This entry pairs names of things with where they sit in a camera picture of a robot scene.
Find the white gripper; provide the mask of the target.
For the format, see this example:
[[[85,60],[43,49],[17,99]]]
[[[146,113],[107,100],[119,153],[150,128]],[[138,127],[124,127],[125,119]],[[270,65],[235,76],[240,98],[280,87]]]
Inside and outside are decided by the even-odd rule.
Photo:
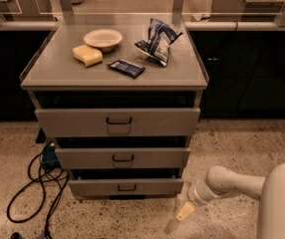
[[[164,228],[166,235],[175,231],[179,224],[195,211],[195,205],[202,206],[213,200],[215,193],[209,188],[204,179],[198,179],[188,187],[187,198],[189,201],[185,202],[181,194],[174,197],[173,217]]]

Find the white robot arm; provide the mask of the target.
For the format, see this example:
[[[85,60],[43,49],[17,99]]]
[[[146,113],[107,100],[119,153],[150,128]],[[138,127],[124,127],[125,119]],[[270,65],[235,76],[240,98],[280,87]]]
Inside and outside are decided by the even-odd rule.
[[[188,187],[186,201],[165,230],[175,230],[197,206],[239,194],[259,201],[256,239],[285,239],[285,163],[275,166],[265,177],[236,173],[219,165],[210,167],[204,178]]]

